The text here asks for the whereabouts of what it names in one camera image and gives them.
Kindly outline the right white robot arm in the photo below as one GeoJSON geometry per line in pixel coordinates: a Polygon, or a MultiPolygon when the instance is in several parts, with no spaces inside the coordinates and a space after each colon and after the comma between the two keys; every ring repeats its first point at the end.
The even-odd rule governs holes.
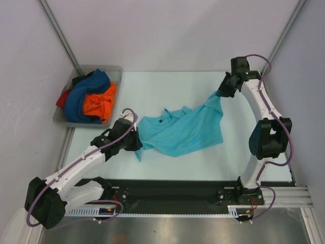
{"type": "Polygon", "coordinates": [[[218,190],[221,205],[264,204],[260,178],[272,160],[292,145],[290,132],[292,121],[283,117],[267,95],[264,78],[259,71],[250,68],[247,57],[231,59],[231,71],[225,74],[217,96],[233,98],[240,92],[248,101],[256,120],[249,138],[251,156],[244,173],[238,177],[233,189],[218,190]]]}

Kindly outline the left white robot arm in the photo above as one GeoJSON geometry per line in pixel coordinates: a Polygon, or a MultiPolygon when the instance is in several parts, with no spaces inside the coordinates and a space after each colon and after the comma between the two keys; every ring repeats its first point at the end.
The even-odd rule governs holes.
{"type": "Polygon", "coordinates": [[[119,209],[115,216],[122,214],[123,204],[111,199],[111,185],[104,179],[97,177],[79,187],[76,183],[121,150],[137,151],[141,148],[136,120],[133,114],[124,115],[113,128],[95,137],[75,161],[45,179],[35,177],[28,185],[24,205],[27,226],[42,225],[51,229],[66,212],[85,203],[111,203],[119,209]]]}

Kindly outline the light blue t-shirt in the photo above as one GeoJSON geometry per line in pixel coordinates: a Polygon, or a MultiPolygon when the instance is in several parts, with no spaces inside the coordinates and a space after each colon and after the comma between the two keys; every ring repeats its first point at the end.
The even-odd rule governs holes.
{"type": "Polygon", "coordinates": [[[139,138],[143,147],[136,151],[142,160],[144,150],[179,157],[223,143],[221,97],[214,92],[195,109],[183,106],[179,110],[165,109],[159,117],[143,117],[138,123],[139,138]]]}

